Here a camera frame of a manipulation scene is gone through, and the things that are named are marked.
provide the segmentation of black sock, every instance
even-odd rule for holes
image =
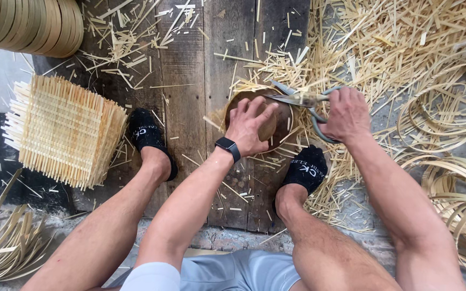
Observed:
[[[328,168],[323,155],[323,150],[311,145],[304,148],[290,162],[287,175],[282,182],[287,184],[300,184],[307,189],[308,194],[312,194],[320,186],[327,175]]]
[[[172,167],[170,177],[168,177],[167,181],[171,181],[176,177],[178,171],[177,165],[172,159],[172,156],[168,153],[156,123],[146,109],[136,108],[133,111],[129,122],[129,134],[131,136],[131,142],[138,151],[141,151],[143,147],[154,147],[163,151],[170,159],[170,165]]]

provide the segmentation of leg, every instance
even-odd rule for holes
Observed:
[[[298,282],[310,290],[400,290],[359,245],[308,214],[303,209],[306,199],[307,189],[299,184],[285,185],[276,194],[277,214],[294,242],[294,266],[302,279]],[[297,283],[292,290],[299,290]]]
[[[98,207],[62,242],[22,290],[88,290],[102,286],[131,250],[152,193],[170,175],[161,150],[141,149],[136,176]]]

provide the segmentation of smartwatch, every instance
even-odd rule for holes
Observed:
[[[237,144],[234,141],[221,137],[215,142],[215,146],[229,151],[233,155],[234,163],[240,160],[240,152],[238,151]]]

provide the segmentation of watch face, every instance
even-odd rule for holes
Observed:
[[[221,137],[220,139],[218,139],[217,143],[226,149],[231,148],[235,144],[232,140],[229,140],[225,137]]]

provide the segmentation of foot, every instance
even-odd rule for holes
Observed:
[[[129,134],[131,142],[141,153],[143,164],[153,162],[161,167],[162,171],[166,167],[166,160],[168,160],[169,175],[163,181],[170,181],[176,177],[177,165],[168,153],[156,123],[146,109],[136,108],[131,114]]]
[[[282,182],[282,187],[278,190],[273,210],[280,216],[279,206],[286,205],[287,202],[294,206],[303,207],[303,203],[320,186],[327,175],[328,167],[323,155],[323,150],[310,145],[304,148],[291,162],[287,175]]]
[[[303,210],[303,204],[307,200],[307,189],[300,184],[287,184],[282,186],[276,193],[275,212],[283,220],[288,221],[293,209]]]
[[[170,158],[160,149],[154,147],[143,147],[140,150],[142,165],[147,169],[155,169],[155,177],[159,178],[158,181],[167,181],[172,172]]]

